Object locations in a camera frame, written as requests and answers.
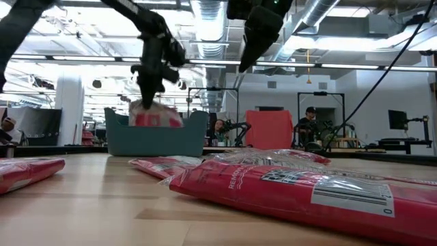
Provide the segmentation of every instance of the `plastic wrap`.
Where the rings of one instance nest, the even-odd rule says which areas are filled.
[[[347,176],[351,178],[362,178],[368,180],[392,180],[399,182],[409,182],[418,185],[436,186],[437,182],[428,180],[415,180],[409,178],[377,176],[364,172],[350,171],[327,167],[321,163],[314,162],[310,159],[300,158],[294,155],[275,154],[274,151],[248,149],[230,153],[210,154],[209,158],[228,165],[245,164],[245,165],[273,165],[278,167],[290,167],[302,171],[309,171],[318,174],[327,174],[334,176]]]
[[[198,166],[201,160],[187,156],[171,156],[134,159],[129,163],[142,172],[164,179]]]
[[[288,156],[296,156],[302,159],[311,160],[316,163],[321,163],[323,165],[329,165],[330,159],[320,156],[318,154],[300,151],[300,150],[289,150],[289,149],[283,149],[283,150],[271,150],[275,154],[280,155],[288,155]]]
[[[174,109],[157,102],[144,109],[141,100],[136,100],[129,105],[129,125],[183,127],[183,121]]]
[[[402,245],[437,245],[435,187],[209,160],[170,189],[234,208]]]
[[[0,194],[48,178],[64,166],[59,158],[0,159]]]

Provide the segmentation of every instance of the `monitor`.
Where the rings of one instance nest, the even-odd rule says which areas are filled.
[[[403,111],[389,110],[389,124],[392,130],[408,130],[407,113]]]

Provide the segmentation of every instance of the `person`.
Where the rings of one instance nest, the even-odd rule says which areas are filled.
[[[313,129],[310,129],[309,123],[315,118],[315,107],[308,107],[305,111],[305,117],[299,120],[296,126],[299,132],[299,142],[305,145],[309,142],[314,141]]]
[[[222,134],[220,133],[220,130],[223,128],[223,125],[225,124],[224,120],[216,120],[216,122],[213,124],[213,127],[211,127],[210,130],[206,133],[206,136],[209,137],[208,145],[213,146],[214,139],[217,139],[218,142],[225,141],[228,138],[228,134]]]
[[[11,137],[11,140],[6,140],[0,137],[0,143],[3,145],[14,144],[16,146],[20,145],[23,133],[15,129],[16,120],[11,117],[6,117],[1,123],[1,130]]]

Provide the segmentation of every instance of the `wooden table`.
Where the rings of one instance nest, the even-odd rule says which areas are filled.
[[[235,211],[169,191],[107,154],[65,156],[57,175],[0,196],[1,246],[375,245]],[[437,168],[355,159],[333,166],[380,175],[435,179]]]

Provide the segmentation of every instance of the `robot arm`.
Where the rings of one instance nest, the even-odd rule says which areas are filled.
[[[141,65],[134,65],[131,72],[138,72],[137,83],[141,90],[143,106],[148,109],[156,92],[163,92],[162,79],[176,83],[179,73],[167,66],[180,67],[185,64],[185,50],[176,41],[165,19],[150,10],[139,7],[130,0],[102,0],[129,20],[141,32],[144,41]],[[0,92],[6,82],[4,72],[12,55],[27,34],[50,8],[55,0],[17,0],[10,13],[0,21]]]
[[[244,20],[244,47],[238,72],[244,72],[276,42],[293,0],[229,0],[228,19]]]
[[[221,132],[222,133],[228,133],[229,131],[232,131],[234,129],[242,129],[240,133],[238,133],[238,136],[235,138],[235,146],[241,147],[243,145],[243,137],[246,135],[246,133],[252,128],[252,125],[250,125],[247,122],[241,122],[241,123],[232,123],[231,120],[225,121]]]

